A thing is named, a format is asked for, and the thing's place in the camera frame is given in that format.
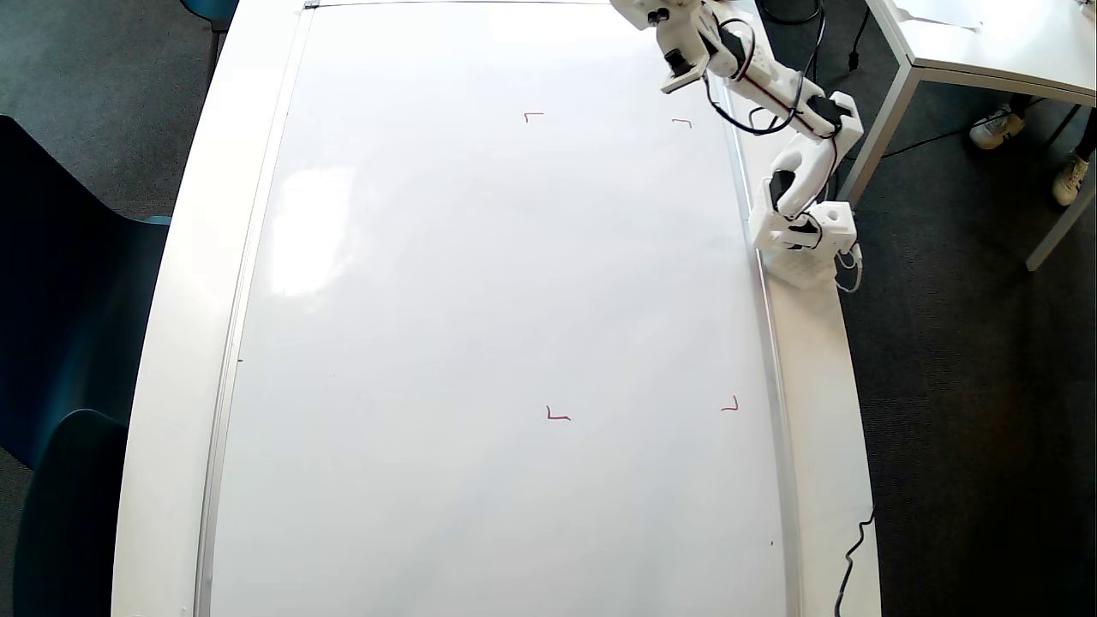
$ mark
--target white shoe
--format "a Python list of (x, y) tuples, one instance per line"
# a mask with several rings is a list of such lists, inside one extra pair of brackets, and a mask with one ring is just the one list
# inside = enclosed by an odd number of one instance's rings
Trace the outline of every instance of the white shoe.
[(993, 150), (1025, 128), (1021, 116), (1002, 105), (997, 111), (975, 123), (968, 132), (971, 141), (984, 150)]
[(1082, 160), (1078, 155), (1071, 153), (1066, 157), (1063, 169), (1060, 170), (1059, 176), (1055, 176), (1055, 181), (1051, 183), (1051, 194), (1055, 195), (1059, 205), (1066, 207), (1077, 199), (1078, 189), (1082, 188), (1082, 179), (1086, 177), (1086, 169), (1089, 169), (1089, 164)]

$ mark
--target whiteboard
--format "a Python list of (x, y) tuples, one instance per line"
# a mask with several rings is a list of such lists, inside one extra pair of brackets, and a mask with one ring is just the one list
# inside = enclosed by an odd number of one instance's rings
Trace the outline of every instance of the whiteboard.
[(700, 87), (660, 93), (608, 5), (306, 15), (210, 614), (794, 612), (757, 261)]

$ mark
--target dark blue chair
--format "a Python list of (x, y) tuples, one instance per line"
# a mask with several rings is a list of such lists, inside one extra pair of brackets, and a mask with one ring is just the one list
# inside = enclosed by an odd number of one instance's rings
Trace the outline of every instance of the dark blue chair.
[(236, 14), (239, 0), (180, 0), (188, 11), (210, 22), (210, 60), (207, 65), (208, 81), (213, 81), (213, 71), (217, 68), (217, 51), (220, 48), (220, 37), (228, 32)]
[(0, 115), (0, 447), (23, 464), (37, 468), (73, 410), (128, 423), (167, 236)]
[(98, 412), (65, 417), (34, 472), (20, 519), (14, 617), (109, 617), (126, 427)]

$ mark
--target person's foot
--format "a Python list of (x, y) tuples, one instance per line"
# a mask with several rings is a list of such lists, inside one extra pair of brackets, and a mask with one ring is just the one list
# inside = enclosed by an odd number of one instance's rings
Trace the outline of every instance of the person's foot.
[(1002, 105), (997, 111), (975, 123), (968, 132), (972, 143), (984, 150), (993, 150), (1025, 128), (1025, 120)]
[(1066, 207), (1078, 197), (1078, 189), (1082, 188), (1082, 179), (1086, 176), (1089, 164), (1075, 153), (1071, 153), (1063, 164), (1063, 169), (1055, 176), (1055, 181), (1051, 183), (1051, 194), (1055, 195), (1059, 205)]

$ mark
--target whiteboard frame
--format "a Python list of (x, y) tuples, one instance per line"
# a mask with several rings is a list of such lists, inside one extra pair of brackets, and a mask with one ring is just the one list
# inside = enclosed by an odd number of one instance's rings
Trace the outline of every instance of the whiteboard frame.
[[(217, 512), (220, 500), (222, 479), (224, 473), (225, 447), (228, 437), (229, 416), (231, 414), (231, 394), (236, 380), (237, 359), (244, 336), (244, 317), (247, 313), (252, 274), (259, 253), (259, 242), (265, 218), (267, 205), (274, 179), (275, 166), (282, 145), (282, 137), (289, 117), (290, 104), (297, 75), (308, 42), (308, 33), (316, 10), (321, 8), (369, 5), (386, 3), (431, 3), (431, 2), (472, 2), (472, 3), (563, 3), (563, 4), (608, 4), (599, 0), (332, 0), (329, 2), (308, 0), (303, 2), (296, 31), (293, 35), (290, 56), (286, 59), (282, 83), (279, 87), (278, 102), (274, 108), (274, 120), (268, 135), (263, 161), (256, 187), (251, 216), (245, 237), (242, 261), (237, 279), (229, 328), (225, 341), (225, 354), (222, 362), (220, 386), (214, 408), (213, 428), (210, 434), (210, 450), (206, 459), (205, 490), (202, 500), (202, 515), (199, 527), (197, 560), (195, 566), (194, 615), (211, 617), (211, 599), (213, 586), (213, 560), (216, 541)], [(716, 101), (725, 109), (731, 108), (727, 90), (716, 89)], [(747, 218), (754, 207), (753, 191), (746, 184), (746, 160), (740, 136), (730, 124), (724, 125), (728, 155), (733, 164), (733, 186), (743, 225), (744, 238), (747, 233)], [(766, 390), (769, 397), (770, 420), (772, 423), (774, 461), (777, 463), (778, 496), (781, 513), (781, 532), (784, 547), (785, 607), (789, 617), (801, 617), (803, 613), (802, 563), (800, 547), (799, 509), (796, 505), (795, 465), (792, 456), (792, 439), (789, 426), (789, 415), (785, 407), (784, 383), (781, 375), (781, 359), (777, 343), (776, 324), (766, 279), (761, 255), (755, 249), (748, 249), (750, 260), (751, 291), (754, 292), (756, 316), (759, 333), (762, 335), (762, 358)]]

